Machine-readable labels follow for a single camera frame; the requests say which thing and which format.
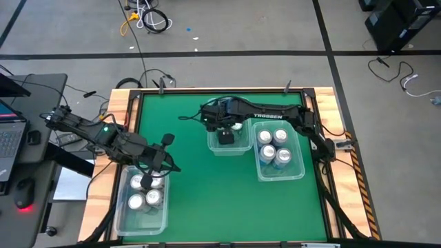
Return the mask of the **clear plastic bin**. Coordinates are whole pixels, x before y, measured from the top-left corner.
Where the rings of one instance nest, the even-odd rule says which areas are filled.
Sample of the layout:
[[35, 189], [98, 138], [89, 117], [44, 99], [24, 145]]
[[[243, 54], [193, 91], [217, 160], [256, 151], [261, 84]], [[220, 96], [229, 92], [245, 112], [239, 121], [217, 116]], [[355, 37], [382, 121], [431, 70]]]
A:
[[[288, 140], [284, 144], [275, 144], [275, 142], [273, 142], [273, 133], [279, 128], [285, 129], [288, 133]], [[276, 148], [276, 151], [281, 148], [287, 148], [291, 152], [291, 161], [283, 169], [276, 169], [274, 167], [274, 160], [268, 165], [260, 164], [259, 151], [263, 145], [258, 144], [256, 139], [257, 133], [260, 130], [269, 130], [272, 133], [272, 141], [270, 145], [273, 145]], [[254, 155], [257, 174], [260, 181], [298, 180], [305, 175], [305, 165], [300, 148], [299, 135], [288, 122], [262, 121], [254, 123], [252, 125], [252, 135], [254, 138]]]
[[[223, 96], [210, 99], [208, 102], [227, 101], [229, 103], [229, 112], [233, 114], [233, 104], [235, 103], [235, 106], [238, 107], [238, 103], [241, 99], [243, 101], [247, 100], [238, 96]], [[243, 123], [243, 129], [240, 132], [233, 131], [233, 133], [235, 143], [232, 145], [221, 145], [214, 132], [207, 132], [207, 145], [215, 156], [242, 156], [246, 151], [252, 148], [252, 122], [249, 118]]]
[[149, 190], [133, 190], [130, 187], [130, 179], [133, 175], [142, 173], [135, 167], [129, 166], [123, 169], [119, 184], [118, 197], [116, 200], [116, 213], [114, 229], [118, 236], [154, 236], [161, 234], [168, 225], [170, 178], [165, 177], [163, 192], [163, 208], [151, 207], [148, 212], [134, 211], [128, 207], [128, 200], [133, 194], [146, 195]]

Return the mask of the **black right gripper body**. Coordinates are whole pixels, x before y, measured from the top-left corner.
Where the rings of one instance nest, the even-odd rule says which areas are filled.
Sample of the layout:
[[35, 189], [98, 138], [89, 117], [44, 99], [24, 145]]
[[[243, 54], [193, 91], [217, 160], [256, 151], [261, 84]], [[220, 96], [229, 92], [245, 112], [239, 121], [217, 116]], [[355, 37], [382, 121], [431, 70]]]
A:
[[246, 118], [241, 115], [229, 112], [227, 101], [210, 101], [201, 105], [201, 123], [210, 133], [215, 133], [221, 145], [232, 145], [235, 143], [232, 127], [235, 124], [243, 124]]

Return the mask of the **green table mat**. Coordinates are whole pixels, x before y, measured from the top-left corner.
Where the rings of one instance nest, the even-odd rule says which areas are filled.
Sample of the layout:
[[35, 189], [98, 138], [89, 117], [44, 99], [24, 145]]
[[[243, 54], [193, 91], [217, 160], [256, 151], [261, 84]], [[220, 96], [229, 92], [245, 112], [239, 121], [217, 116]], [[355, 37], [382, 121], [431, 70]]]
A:
[[321, 241], [327, 235], [309, 141], [300, 137], [305, 175], [297, 180], [261, 182], [253, 150], [216, 156], [207, 132], [193, 121], [203, 94], [147, 95], [139, 133], [149, 143], [173, 134], [168, 147], [180, 172], [170, 175], [168, 224], [155, 236], [128, 242]]

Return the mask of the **black laptop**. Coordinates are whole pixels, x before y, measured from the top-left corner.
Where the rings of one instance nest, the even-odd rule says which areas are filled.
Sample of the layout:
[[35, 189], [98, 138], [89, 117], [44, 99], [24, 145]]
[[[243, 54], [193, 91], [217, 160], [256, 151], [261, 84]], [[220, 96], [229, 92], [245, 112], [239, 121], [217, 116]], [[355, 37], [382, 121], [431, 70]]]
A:
[[0, 183], [10, 178], [27, 127], [28, 120], [0, 100]]

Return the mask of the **black computer tower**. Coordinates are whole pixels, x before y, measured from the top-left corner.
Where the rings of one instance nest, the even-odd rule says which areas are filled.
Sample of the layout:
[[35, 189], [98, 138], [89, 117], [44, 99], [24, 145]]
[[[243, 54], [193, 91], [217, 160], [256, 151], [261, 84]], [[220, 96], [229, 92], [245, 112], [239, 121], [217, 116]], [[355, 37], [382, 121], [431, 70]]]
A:
[[414, 38], [418, 0], [376, 0], [365, 25], [379, 52], [399, 51]]

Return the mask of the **white sheet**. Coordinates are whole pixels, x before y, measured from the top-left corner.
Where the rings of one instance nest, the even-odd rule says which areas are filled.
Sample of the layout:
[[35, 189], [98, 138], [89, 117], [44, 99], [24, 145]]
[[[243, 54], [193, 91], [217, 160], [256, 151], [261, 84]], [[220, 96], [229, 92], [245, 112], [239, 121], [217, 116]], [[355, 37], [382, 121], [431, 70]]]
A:
[[53, 199], [61, 201], [86, 200], [86, 189], [90, 181], [90, 177], [62, 167]]

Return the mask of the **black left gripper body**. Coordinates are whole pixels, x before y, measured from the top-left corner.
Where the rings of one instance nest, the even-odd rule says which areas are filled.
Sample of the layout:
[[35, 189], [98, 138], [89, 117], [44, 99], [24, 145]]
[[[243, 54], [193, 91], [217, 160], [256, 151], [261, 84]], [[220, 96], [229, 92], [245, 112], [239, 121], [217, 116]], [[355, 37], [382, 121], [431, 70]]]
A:
[[[165, 134], [161, 140], [161, 144], [153, 143], [147, 145], [140, 156], [133, 160], [134, 166], [142, 173], [141, 185], [144, 189], [151, 189], [152, 172], [155, 172], [155, 163], [162, 162], [164, 153], [166, 153], [167, 146], [170, 146], [174, 141], [173, 134]], [[171, 172], [158, 172], [164, 178]]]

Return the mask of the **black computer mouse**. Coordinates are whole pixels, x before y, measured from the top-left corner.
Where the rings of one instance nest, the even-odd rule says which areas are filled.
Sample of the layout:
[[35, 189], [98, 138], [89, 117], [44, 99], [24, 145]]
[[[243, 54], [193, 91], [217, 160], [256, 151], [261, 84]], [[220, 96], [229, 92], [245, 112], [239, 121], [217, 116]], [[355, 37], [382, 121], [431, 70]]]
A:
[[18, 209], [23, 210], [32, 205], [34, 188], [35, 180], [33, 178], [24, 178], [18, 182], [13, 193], [14, 203]]

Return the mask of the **black monitor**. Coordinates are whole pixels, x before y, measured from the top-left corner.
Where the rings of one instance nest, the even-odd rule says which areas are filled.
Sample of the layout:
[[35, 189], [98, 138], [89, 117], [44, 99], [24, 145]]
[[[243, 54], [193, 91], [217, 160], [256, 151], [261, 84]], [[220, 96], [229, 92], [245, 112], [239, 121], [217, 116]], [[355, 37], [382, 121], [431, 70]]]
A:
[[31, 93], [25, 88], [0, 73], [0, 97], [25, 97]]

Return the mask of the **black side desk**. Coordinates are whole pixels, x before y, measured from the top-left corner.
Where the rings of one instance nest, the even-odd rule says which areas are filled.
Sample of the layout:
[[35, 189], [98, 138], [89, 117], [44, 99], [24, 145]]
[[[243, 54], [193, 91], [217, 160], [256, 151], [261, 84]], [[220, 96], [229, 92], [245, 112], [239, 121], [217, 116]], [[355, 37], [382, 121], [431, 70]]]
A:
[[[48, 226], [52, 197], [61, 167], [64, 166], [84, 176], [91, 177], [94, 165], [49, 143], [51, 130], [39, 117], [50, 112], [62, 102], [66, 74], [33, 74], [12, 76], [15, 81], [24, 80], [24, 88], [31, 95], [16, 100], [4, 99], [12, 108], [22, 113], [30, 122], [30, 130], [41, 133], [38, 145], [23, 144], [18, 162], [12, 168], [7, 183], [8, 193], [0, 196], [0, 248], [32, 248], [37, 235]], [[19, 181], [32, 178], [34, 201], [26, 209], [18, 209], [14, 193]]]

